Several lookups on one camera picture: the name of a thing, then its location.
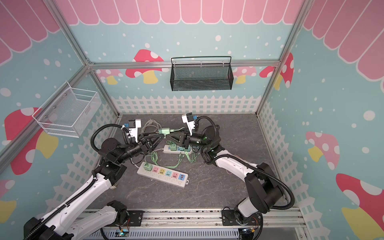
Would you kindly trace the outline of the green plug adapter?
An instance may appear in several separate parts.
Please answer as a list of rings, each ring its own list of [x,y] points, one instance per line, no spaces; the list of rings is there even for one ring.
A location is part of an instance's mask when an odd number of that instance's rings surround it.
[[[169,150],[170,151],[177,151],[178,150],[178,146],[175,145],[175,144],[169,145]]]
[[[144,163],[143,168],[144,168],[146,171],[151,171],[151,170],[153,169],[153,165],[152,165],[152,164],[149,164],[149,163]]]
[[[166,135],[169,135],[171,133],[171,130],[170,130],[170,128],[161,128],[161,129],[159,129],[159,133],[166,136]]]

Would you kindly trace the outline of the small white blue power strip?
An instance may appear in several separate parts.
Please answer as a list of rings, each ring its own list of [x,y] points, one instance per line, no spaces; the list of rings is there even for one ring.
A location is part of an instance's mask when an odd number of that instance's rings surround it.
[[[193,151],[192,151],[192,148],[189,147],[187,149],[183,148],[183,147],[180,147],[180,146],[177,146],[177,145],[165,145],[164,148],[163,148],[163,153],[164,154],[182,154],[182,155],[185,155],[185,154],[191,154]]]

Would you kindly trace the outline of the large white colourful power strip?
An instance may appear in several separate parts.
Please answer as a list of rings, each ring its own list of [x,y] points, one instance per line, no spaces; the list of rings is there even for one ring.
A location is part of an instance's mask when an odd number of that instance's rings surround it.
[[[144,163],[145,162],[140,165],[137,171],[137,174],[140,176],[177,186],[179,188],[185,188],[185,186],[189,183],[189,175],[186,173],[171,170],[154,164],[152,164],[153,169],[151,171],[146,171],[143,168]]]

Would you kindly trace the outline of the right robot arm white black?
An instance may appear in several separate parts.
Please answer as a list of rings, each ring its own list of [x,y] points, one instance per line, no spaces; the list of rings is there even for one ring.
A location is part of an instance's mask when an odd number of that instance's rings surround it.
[[[185,127],[165,132],[165,138],[179,147],[197,147],[207,165],[225,169],[241,179],[248,197],[234,208],[223,208],[223,225],[241,227],[240,240],[257,240],[264,227],[263,215],[270,210],[288,210],[295,204],[293,191],[266,163],[249,163],[221,146],[220,127],[207,116],[182,115]]]

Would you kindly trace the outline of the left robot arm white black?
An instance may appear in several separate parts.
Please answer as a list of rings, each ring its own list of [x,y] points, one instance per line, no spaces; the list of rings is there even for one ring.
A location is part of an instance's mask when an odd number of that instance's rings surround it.
[[[96,136],[106,128],[123,131],[124,143],[114,138],[106,139],[100,148],[95,145]],[[103,162],[92,170],[91,177],[63,204],[40,219],[31,218],[24,225],[26,240],[83,240],[99,229],[128,222],[125,205],[112,201],[95,214],[78,220],[79,215],[102,193],[112,187],[127,169],[124,162],[140,154],[149,154],[164,139],[164,134],[147,133],[138,141],[131,136],[126,125],[107,124],[91,136],[90,144]]]

